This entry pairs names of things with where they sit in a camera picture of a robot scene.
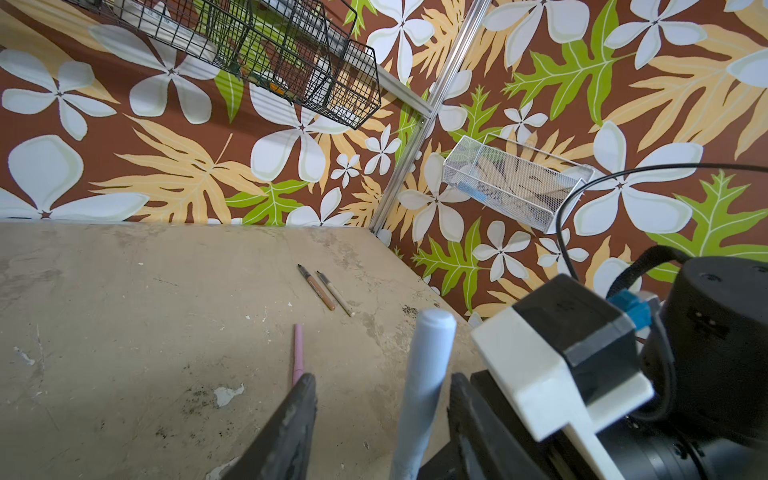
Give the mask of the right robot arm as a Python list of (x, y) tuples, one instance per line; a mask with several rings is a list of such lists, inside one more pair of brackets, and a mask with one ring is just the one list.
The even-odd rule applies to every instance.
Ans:
[(605, 295), (559, 275), (474, 330), (422, 479), (763, 479), (767, 266), (654, 246)]

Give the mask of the blue object in basket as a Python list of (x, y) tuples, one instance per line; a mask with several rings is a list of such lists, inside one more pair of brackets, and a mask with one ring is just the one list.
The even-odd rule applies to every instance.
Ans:
[(473, 199), (477, 200), (478, 202), (484, 203), (487, 201), (487, 195), (481, 192), (480, 190), (471, 187), (470, 185), (464, 185), (463, 186), (464, 191), (471, 196)]

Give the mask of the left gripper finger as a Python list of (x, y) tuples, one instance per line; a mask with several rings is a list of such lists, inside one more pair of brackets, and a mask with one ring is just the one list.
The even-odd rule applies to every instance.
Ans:
[(316, 414), (315, 376), (305, 373), (223, 479), (306, 479)]

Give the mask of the brown pen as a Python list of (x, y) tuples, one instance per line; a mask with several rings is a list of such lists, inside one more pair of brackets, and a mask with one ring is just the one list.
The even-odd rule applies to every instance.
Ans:
[(336, 308), (336, 304), (333, 301), (333, 299), (325, 292), (325, 290), (320, 285), (320, 283), (312, 276), (312, 274), (303, 265), (298, 264), (297, 268), (300, 274), (302, 275), (302, 277), (310, 285), (312, 290), (321, 299), (324, 305), (329, 310), (333, 311)]

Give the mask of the beige pen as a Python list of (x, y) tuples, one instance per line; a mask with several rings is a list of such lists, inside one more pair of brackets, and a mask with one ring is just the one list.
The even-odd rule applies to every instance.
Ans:
[(320, 271), (317, 271), (317, 274), (324, 284), (324, 286), (327, 288), (327, 290), (331, 293), (331, 295), (334, 297), (334, 299), (337, 301), (337, 303), (341, 306), (341, 308), (344, 310), (344, 312), (349, 316), (354, 316), (354, 311), (352, 310), (351, 305), (344, 299), (344, 297), (341, 295), (341, 292), (335, 287), (335, 285), (327, 278), (325, 274), (323, 274)]

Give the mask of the light blue pen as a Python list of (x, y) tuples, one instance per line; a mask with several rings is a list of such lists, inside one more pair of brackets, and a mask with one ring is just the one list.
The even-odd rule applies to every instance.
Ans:
[(418, 313), (410, 343), (395, 451), (389, 477), (415, 479), (427, 450), (456, 335), (442, 309)]

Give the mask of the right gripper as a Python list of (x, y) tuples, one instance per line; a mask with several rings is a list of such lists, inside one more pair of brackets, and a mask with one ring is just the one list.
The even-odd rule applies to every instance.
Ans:
[(486, 371), (451, 376), (448, 443), (418, 471), (419, 479), (594, 479), (571, 447), (515, 438), (497, 415), (504, 403)]

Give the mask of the white mesh basket right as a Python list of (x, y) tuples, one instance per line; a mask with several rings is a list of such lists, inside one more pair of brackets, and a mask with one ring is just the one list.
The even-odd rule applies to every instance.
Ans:
[(595, 174), (589, 165), (493, 133), (462, 137), (443, 162), (444, 183), (465, 194), (470, 185), (487, 195), (483, 206), (549, 235), (556, 216), (573, 210), (566, 199)]

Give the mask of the pink pen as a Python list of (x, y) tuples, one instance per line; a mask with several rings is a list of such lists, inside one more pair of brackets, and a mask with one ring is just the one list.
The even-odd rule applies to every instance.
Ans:
[(295, 386), (304, 374), (304, 345), (302, 324), (294, 325), (292, 367), (292, 385)]

